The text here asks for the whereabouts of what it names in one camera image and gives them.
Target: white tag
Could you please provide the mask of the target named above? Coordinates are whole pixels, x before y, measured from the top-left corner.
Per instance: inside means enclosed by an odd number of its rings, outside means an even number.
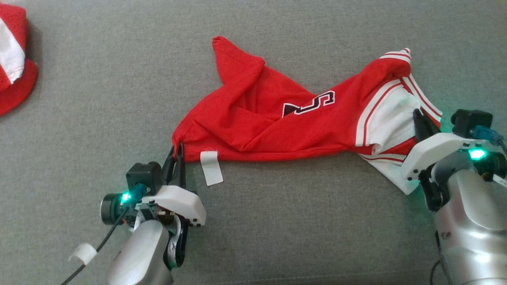
[[[507,188],[507,181],[498,175],[493,175],[493,181]]]
[[[81,243],[74,253],[68,258],[69,260],[75,256],[87,265],[97,255],[95,248],[89,243]]]
[[[202,170],[208,186],[224,181],[218,156],[218,152],[201,152]]]

